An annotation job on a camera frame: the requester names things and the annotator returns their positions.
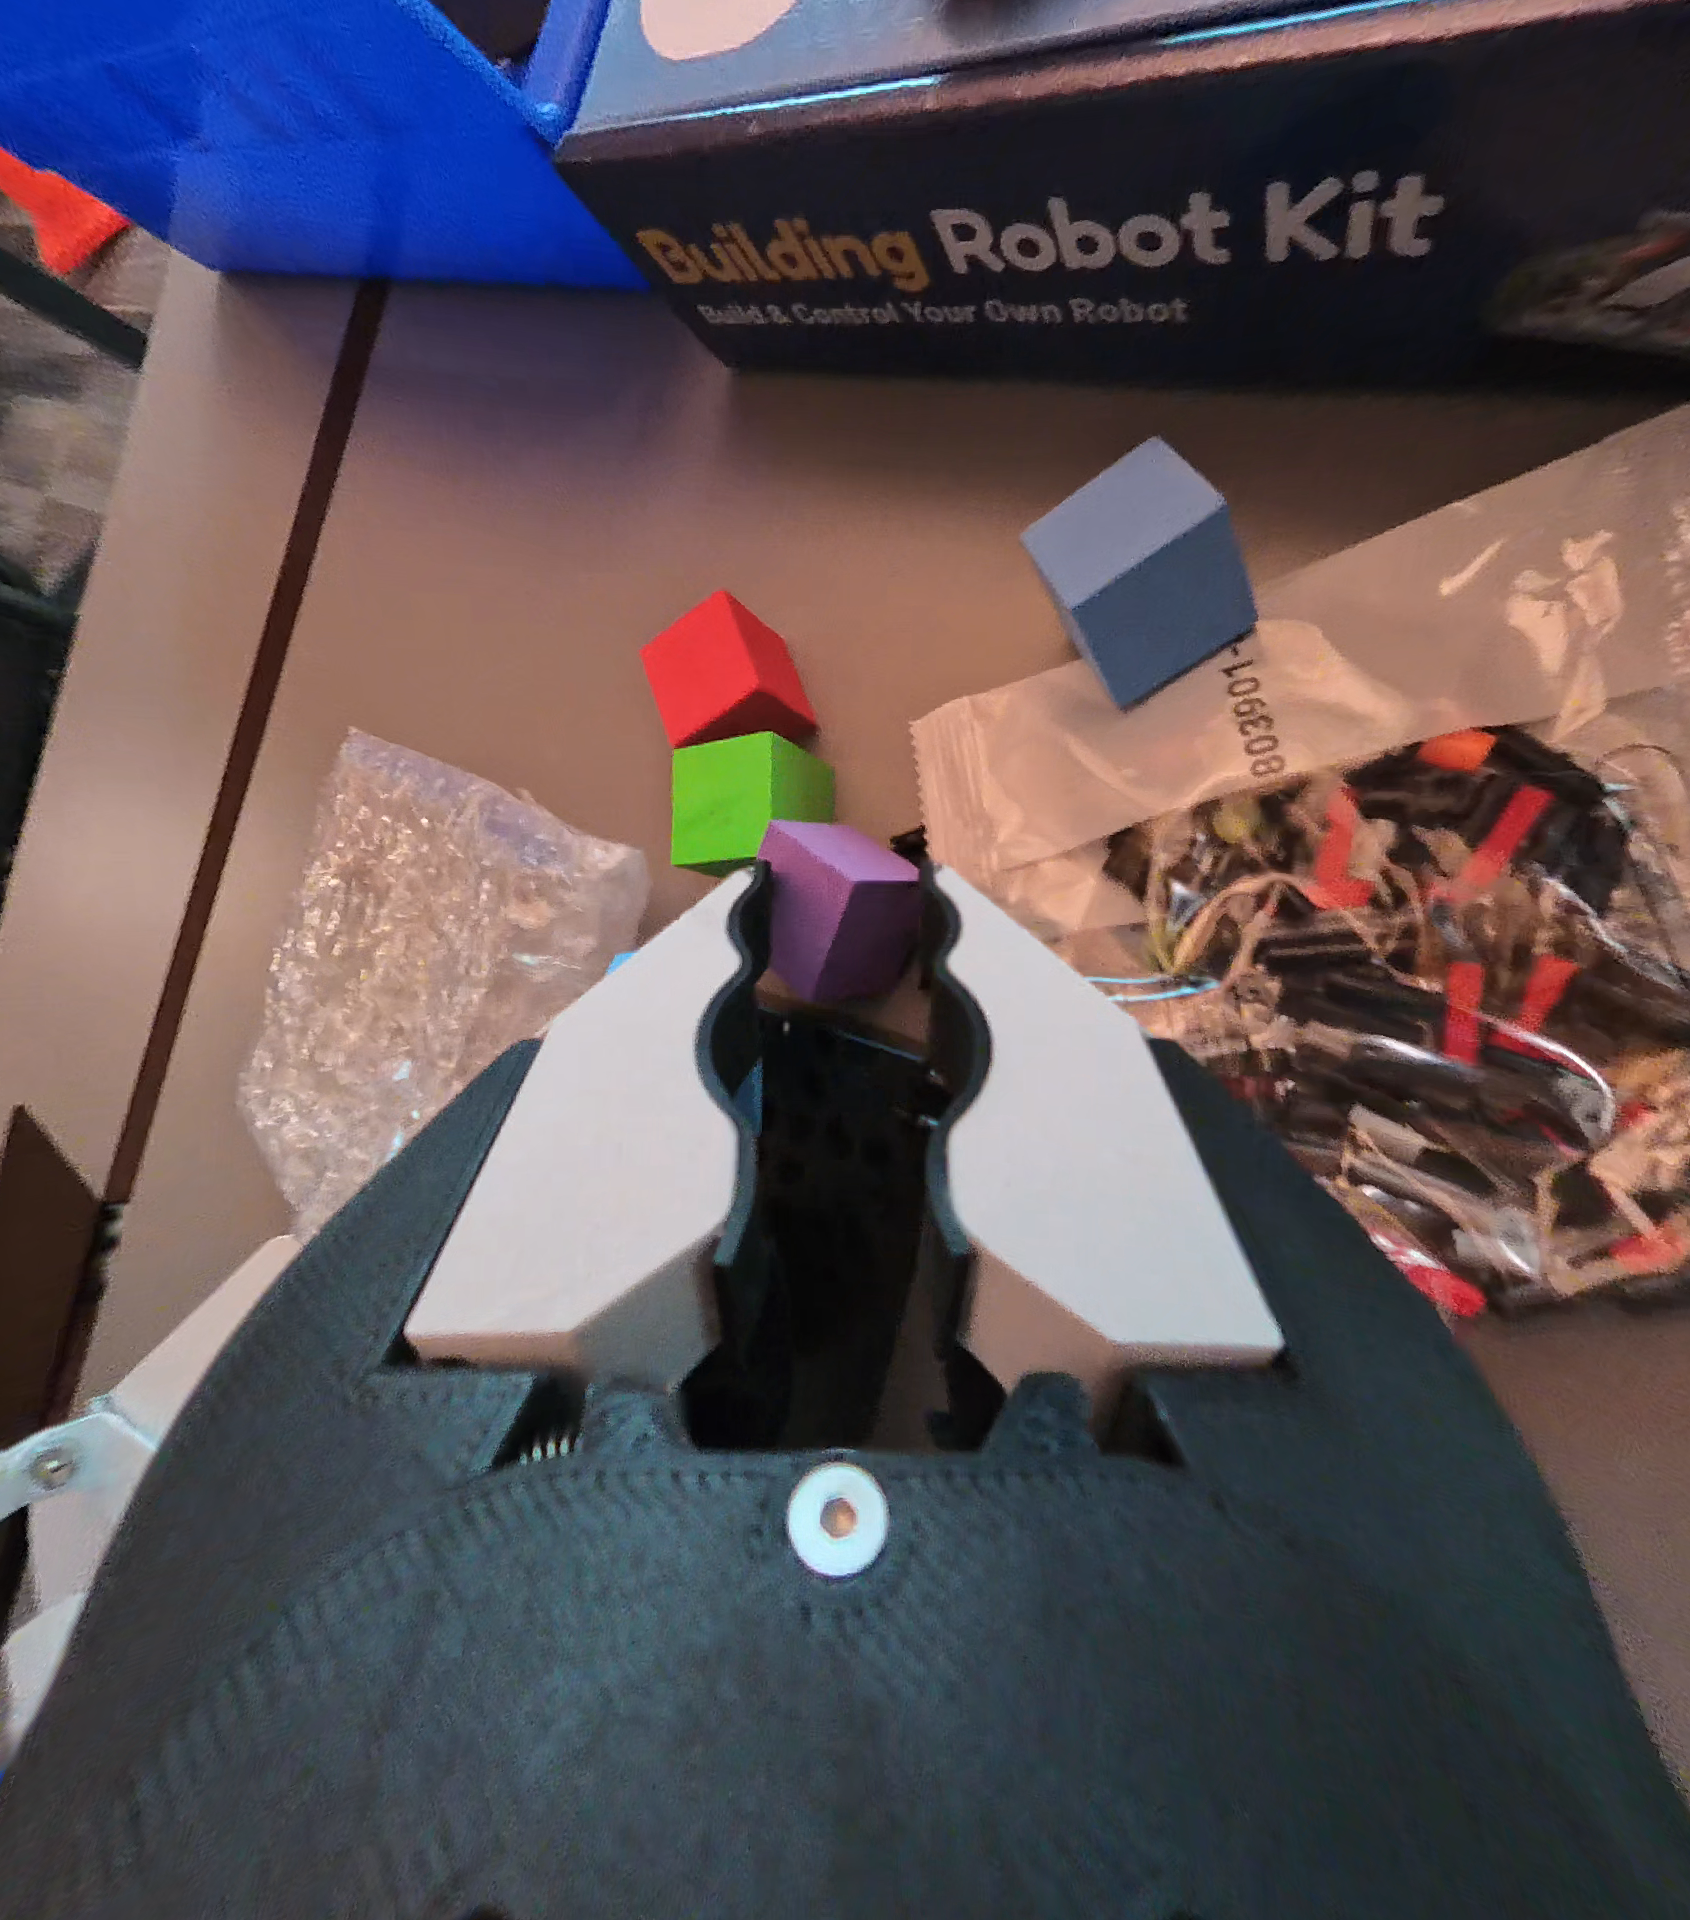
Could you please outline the black perforated plastic block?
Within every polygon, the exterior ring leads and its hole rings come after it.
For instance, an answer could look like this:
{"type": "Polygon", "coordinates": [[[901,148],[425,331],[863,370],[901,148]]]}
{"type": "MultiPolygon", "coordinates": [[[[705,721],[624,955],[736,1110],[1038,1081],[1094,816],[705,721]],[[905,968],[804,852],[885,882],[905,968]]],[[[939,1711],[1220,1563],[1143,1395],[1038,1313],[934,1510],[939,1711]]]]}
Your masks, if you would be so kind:
{"type": "Polygon", "coordinates": [[[946,1092],[922,1045],[840,1017],[763,1005],[760,1039],[761,1296],[692,1431],[710,1451],[857,1448],[895,1413],[946,1092]]]}

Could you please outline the red wooden cube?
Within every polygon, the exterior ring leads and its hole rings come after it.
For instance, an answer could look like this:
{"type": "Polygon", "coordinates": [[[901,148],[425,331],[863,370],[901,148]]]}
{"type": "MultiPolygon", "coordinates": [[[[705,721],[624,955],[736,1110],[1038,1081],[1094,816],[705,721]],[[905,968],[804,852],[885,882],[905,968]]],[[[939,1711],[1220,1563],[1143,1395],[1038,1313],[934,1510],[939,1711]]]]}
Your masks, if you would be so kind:
{"type": "Polygon", "coordinates": [[[796,745],[818,715],[784,638],[732,593],[710,593],[641,649],[653,703],[672,751],[753,733],[796,745]]]}

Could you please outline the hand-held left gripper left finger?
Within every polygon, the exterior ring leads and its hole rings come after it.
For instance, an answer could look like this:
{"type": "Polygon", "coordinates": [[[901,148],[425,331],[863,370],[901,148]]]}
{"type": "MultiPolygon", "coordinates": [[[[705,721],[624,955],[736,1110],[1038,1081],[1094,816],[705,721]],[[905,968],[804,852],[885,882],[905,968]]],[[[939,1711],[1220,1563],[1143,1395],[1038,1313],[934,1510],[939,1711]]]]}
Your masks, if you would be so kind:
{"type": "Polygon", "coordinates": [[[547,1022],[403,1343],[425,1361],[685,1390],[775,1422],[761,1215],[773,872],[742,869],[547,1022]]]}

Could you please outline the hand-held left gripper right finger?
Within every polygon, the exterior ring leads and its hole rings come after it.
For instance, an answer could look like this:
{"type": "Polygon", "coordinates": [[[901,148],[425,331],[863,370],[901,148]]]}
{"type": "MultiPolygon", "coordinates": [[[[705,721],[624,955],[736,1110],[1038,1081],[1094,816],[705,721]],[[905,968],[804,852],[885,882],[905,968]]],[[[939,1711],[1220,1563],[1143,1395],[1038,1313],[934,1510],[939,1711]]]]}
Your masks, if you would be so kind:
{"type": "Polygon", "coordinates": [[[974,882],[931,869],[922,974],[944,1108],[927,1270],[955,1395],[1069,1380],[1094,1438],[1151,1373],[1286,1351],[1150,1039],[974,882]]]}

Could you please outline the dark blue cardboard kit box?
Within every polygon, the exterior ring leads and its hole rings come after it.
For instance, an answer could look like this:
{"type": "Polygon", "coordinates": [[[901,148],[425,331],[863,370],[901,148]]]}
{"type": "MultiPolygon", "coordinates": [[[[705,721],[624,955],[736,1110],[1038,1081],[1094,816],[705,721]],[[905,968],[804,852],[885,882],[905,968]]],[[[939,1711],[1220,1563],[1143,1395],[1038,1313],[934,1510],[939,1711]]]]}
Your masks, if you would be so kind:
{"type": "Polygon", "coordinates": [[[1690,4],[685,14],[553,162],[734,370],[1690,385],[1690,4]]]}

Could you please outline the green wooden cube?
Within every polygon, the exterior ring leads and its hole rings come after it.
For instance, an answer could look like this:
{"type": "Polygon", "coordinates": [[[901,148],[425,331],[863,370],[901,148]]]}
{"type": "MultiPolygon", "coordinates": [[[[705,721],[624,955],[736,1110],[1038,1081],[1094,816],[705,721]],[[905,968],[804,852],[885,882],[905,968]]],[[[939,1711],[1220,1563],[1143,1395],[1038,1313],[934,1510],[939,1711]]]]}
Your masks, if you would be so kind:
{"type": "Polygon", "coordinates": [[[826,759],[775,731],[727,736],[671,753],[671,866],[728,873],[753,861],[773,823],[830,824],[835,776],[826,759]]]}

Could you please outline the blue plastic storage bin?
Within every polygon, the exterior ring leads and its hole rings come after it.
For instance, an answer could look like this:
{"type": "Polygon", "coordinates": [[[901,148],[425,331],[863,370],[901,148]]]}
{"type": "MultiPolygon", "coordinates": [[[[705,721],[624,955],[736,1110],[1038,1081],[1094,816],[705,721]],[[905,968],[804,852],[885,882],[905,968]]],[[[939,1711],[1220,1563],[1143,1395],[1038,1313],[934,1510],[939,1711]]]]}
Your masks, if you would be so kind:
{"type": "Polygon", "coordinates": [[[0,3],[0,152],[223,275],[645,290],[436,4],[0,3]]]}

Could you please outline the orange traffic cone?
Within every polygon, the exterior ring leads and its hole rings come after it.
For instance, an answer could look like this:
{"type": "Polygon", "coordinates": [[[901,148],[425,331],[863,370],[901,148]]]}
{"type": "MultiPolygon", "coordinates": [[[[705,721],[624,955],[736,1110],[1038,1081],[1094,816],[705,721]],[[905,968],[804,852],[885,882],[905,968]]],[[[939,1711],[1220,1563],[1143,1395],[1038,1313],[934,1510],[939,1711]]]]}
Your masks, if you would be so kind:
{"type": "Polygon", "coordinates": [[[60,175],[25,165],[5,148],[0,148],[0,192],[28,217],[40,261],[57,276],[85,269],[129,230],[129,222],[108,205],[60,175]]]}

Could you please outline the purple wooden cube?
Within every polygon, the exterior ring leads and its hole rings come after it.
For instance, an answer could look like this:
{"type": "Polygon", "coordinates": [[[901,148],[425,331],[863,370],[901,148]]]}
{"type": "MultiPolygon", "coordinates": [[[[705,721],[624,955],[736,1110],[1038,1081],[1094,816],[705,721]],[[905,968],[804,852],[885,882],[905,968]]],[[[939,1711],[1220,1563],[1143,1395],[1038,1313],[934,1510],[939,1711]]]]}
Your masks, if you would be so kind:
{"type": "Polygon", "coordinates": [[[922,873],[915,861],[840,824],[775,819],[770,971],[805,1003],[848,1003],[895,989],[916,946],[922,873]]]}

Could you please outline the clear bubble wrap sheet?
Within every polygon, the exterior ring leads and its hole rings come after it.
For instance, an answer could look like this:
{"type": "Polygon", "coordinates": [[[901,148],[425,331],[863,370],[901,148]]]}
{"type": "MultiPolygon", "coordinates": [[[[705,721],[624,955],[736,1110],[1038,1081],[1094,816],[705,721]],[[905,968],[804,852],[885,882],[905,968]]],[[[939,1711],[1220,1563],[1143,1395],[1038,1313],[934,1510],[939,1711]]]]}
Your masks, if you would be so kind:
{"type": "Polygon", "coordinates": [[[628,953],[645,854],[351,729],[267,963],[237,1103],[298,1240],[628,953]]]}

